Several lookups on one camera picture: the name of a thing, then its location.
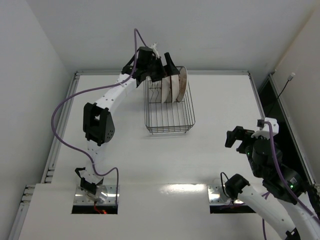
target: wire dish rack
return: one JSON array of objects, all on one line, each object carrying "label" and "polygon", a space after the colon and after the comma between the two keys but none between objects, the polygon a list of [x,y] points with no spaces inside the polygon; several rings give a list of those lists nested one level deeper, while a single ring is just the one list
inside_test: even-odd
[{"label": "wire dish rack", "polygon": [[151,134],[186,133],[196,122],[189,82],[181,102],[161,103],[162,81],[144,81],[144,122]]}]

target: dish rack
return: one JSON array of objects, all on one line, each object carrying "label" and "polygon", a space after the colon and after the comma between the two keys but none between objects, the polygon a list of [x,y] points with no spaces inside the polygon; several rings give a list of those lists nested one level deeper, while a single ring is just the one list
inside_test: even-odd
[{"label": "dish rack", "polygon": [[196,122],[189,82],[181,102],[161,103],[162,81],[144,81],[144,122],[151,134],[184,134]]}]

